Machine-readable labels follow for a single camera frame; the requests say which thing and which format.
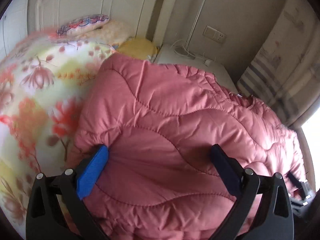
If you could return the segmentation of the wall power outlet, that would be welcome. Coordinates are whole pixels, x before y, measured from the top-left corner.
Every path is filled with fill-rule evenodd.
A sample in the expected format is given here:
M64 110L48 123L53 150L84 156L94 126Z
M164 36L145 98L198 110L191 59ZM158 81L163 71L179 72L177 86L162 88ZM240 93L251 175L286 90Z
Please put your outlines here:
M226 34L210 27L206 26L203 32L203 36L209 38L219 44L223 44L227 38Z

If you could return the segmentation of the white nightstand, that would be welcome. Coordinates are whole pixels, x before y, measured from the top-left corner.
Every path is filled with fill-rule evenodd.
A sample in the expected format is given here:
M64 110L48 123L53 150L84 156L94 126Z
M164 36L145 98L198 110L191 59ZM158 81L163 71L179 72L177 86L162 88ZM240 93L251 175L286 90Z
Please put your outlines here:
M204 70L209 73L213 73L216 76L219 85L226 87L235 94L238 94L238 90L233 83L230 75L223 65L215 61L210 61L207 66L205 60L200 58L191 59L186 56L178 55L175 52L175 47L169 44L165 44L159 51L159 54L155 58L155 63L157 64L182 64L186 66L193 66L195 68Z

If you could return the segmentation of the mandala patterned pillow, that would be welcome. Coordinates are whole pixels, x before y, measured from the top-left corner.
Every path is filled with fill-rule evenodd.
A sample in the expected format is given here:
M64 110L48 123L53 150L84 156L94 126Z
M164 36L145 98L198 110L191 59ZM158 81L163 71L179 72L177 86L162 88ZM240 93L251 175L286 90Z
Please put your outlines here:
M78 36L102 27L109 22L108 15L94 14L82 16L61 25L56 31L58 36Z

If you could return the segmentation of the cream fuzzy pillow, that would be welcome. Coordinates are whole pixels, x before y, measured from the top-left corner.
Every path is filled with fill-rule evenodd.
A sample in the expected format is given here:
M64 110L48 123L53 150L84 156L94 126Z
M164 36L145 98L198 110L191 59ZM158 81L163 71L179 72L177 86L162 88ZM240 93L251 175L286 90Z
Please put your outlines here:
M134 31L127 23L111 20L102 27L76 36L78 40L87 39L108 45L121 45L134 37Z

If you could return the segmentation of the pink quilted jacket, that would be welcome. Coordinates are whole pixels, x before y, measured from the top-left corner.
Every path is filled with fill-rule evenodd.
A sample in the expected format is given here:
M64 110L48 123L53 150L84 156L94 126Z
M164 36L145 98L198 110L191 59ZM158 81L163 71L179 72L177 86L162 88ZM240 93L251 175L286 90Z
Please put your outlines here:
M67 166L107 146L84 202L111 239L208 239L235 202L210 161L214 144L259 175L305 178L296 133L261 100L194 67L114 54L86 98Z

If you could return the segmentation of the white wardrobe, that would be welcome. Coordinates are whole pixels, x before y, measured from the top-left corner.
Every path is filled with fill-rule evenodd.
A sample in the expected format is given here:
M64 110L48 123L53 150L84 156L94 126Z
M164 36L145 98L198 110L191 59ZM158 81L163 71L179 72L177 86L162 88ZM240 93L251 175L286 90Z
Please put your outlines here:
M1 60L28 35L28 0L12 0L1 18Z

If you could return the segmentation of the patterned beige curtain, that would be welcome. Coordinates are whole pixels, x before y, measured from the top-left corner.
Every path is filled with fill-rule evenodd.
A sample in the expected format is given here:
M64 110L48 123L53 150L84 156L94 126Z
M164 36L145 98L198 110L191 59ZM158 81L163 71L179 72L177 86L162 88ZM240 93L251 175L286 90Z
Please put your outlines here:
M286 0L236 85L263 100L286 126L309 118L319 99L319 18L307 0Z

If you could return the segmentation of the white slim desk lamp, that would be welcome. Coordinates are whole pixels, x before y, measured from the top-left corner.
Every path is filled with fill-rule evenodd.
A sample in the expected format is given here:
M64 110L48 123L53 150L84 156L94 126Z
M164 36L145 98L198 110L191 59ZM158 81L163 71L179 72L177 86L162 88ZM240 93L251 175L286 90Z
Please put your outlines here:
M201 12L203 10L203 7L204 7L205 3L206 3L206 0L202 0L201 5L200 5L200 7L199 7L199 9L197 11L195 19L193 21L193 25L191 27L191 30L189 31L187 40L185 41L184 45L178 46L178 47L176 47L174 49L174 52L177 55L189 58L191 60L196 59L195 54L189 51L189 45L190 45L191 39L193 38L194 31L196 29L197 23L199 21L199 18L200 18L200 15L201 15Z

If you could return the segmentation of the floral bed sheet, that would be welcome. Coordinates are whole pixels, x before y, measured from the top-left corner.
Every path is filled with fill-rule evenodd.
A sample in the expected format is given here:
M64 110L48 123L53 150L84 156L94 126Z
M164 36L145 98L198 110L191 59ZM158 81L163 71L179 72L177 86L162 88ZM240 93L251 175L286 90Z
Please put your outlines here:
M65 168L86 95L114 52L94 39L36 33L1 62L1 209L21 237L36 175Z

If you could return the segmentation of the dark framed window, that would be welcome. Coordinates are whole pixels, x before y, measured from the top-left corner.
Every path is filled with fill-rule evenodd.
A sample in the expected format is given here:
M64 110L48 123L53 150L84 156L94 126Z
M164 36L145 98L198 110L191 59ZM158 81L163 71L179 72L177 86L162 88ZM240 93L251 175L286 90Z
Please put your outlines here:
M313 114L297 129L306 178L311 188L319 190L319 114Z

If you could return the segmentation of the yellow cushion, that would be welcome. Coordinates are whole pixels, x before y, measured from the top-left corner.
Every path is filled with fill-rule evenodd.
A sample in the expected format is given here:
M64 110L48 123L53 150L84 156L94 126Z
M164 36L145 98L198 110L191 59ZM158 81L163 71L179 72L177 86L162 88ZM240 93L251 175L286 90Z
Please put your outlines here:
M158 48L146 38L131 38L122 43L117 52L140 60L153 62L158 54Z

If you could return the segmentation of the white wooden headboard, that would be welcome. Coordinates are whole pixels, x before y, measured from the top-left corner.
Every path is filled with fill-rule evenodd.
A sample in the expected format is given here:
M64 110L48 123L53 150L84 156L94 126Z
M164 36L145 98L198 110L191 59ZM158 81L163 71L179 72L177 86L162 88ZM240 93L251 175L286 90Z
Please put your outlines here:
M127 23L133 36L144 37L157 47L165 32L176 0L37 0L35 29L59 27L81 16L104 14Z

